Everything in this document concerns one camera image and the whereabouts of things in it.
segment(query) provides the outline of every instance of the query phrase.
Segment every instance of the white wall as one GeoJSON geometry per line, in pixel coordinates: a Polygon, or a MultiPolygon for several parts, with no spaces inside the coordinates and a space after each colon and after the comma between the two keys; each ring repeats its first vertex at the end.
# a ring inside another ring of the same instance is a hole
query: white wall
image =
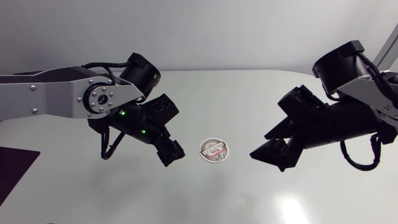
{"type": "MultiPolygon", "coordinates": [[[[186,157],[163,167],[153,146],[125,137],[100,158],[100,136],[85,120],[38,116],[0,123],[0,144],[41,151],[0,209],[0,223],[394,223],[398,219],[396,143],[371,172],[352,168],[338,144],[303,152],[296,168],[249,153],[285,114],[277,102],[320,80],[274,70],[163,72],[151,98],[178,106],[167,125],[186,157]],[[231,152],[219,164],[198,147],[210,137],[231,152]]],[[[347,142],[351,157],[373,159],[369,136],[347,142]]]]}
{"type": "Polygon", "coordinates": [[[372,60],[398,21],[396,0],[13,0],[0,2],[0,74],[123,62],[159,70],[309,73],[359,39],[372,60]]]}

